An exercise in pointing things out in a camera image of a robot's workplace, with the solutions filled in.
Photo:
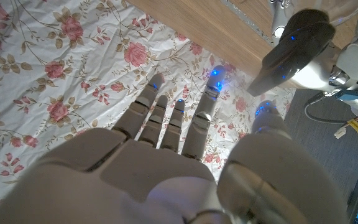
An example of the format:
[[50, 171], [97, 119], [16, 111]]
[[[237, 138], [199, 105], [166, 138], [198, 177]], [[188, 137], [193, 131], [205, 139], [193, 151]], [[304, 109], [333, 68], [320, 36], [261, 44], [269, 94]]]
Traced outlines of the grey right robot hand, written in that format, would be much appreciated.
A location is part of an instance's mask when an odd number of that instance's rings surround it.
[[162, 129], [167, 98], [153, 76], [111, 129], [85, 131], [29, 167], [0, 204], [0, 223], [346, 223], [330, 175], [271, 101], [213, 177], [201, 159], [225, 75], [212, 70], [183, 144], [185, 104]]

